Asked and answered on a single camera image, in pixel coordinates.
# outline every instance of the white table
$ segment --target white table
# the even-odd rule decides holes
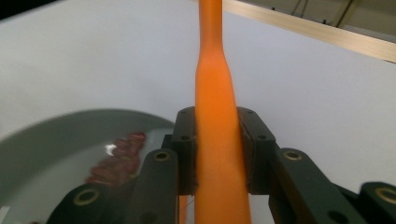
[[[0,138],[65,113],[126,108],[174,120],[194,105],[198,7],[68,0],[0,23]],[[237,103],[282,147],[358,191],[396,185],[396,64],[234,14],[224,45]],[[271,223],[262,197],[254,223]]]

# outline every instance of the black plastic part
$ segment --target black plastic part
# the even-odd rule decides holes
[[[178,223],[177,154],[150,152],[136,181],[125,224]]]
[[[294,211],[296,223],[367,223],[302,151],[277,150],[272,168]],[[278,199],[275,193],[270,195]]]
[[[382,182],[365,183],[356,205],[369,223],[396,223],[396,188]]]
[[[247,190],[250,194],[268,194],[268,161],[279,148],[276,139],[256,112],[238,107],[239,125],[247,174]]]
[[[195,107],[187,107],[177,113],[171,148],[178,156],[179,194],[194,194],[197,181],[195,175],[196,136]]]
[[[85,184],[70,191],[49,217],[47,224],[97,224],[110,199],[108,186]]]

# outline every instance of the screw hole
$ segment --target screw hole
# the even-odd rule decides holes
[[[329,215],[329,218],[331,218],[336,223],[340,223],[340,224],[349,223],[349,220],[347,219],[347,217],[337,211],[330,211],[328,213],[328,215]]]
[[[74,199],[74,204],[78,206],[93,203],[99,197],[97,189],[84,189]]]
[[[390,188],[377,188],[375,189],[376,195],[382,200],[396,204],[396,191]]]
[[[286,151],[285,153],[283,153],[283,156],[291,161],[300,161],[303,159],[303,156],[300,153],[294,151]]]
[[[169,154],[166,152],[159,152],[157,154],[154,155],[154,159],[156,161],[167,161],[169,160]]]

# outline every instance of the orange rubber hose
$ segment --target orange rubber hose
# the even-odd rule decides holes
[[[185,224],[187,217],[187,196],[178,197],[178,224]]]
[[[251,223],[231,74],[222,47],[222,2],[200,0],[196,71],[196,224]]]

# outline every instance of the metal screw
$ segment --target metal screw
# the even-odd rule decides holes
[[[291,161],[300,161],[303,159],[303,156],[295,151],[285,151],[283,153],[283,156],[286,157],[286,159],[291,160]]]
[[[99,197],[99,190],[97,189],[84,189],[80,192],[74,200],[74,204],[78,206],[93,203]]]
[[[169,160],[170,156],[167,152],[159,152],[154,155],[154,159],[156,161],[167,161]]]
[[[396,191],[390,188],[376,188],[376,195],[380,197],[382,200],[396,204]]]

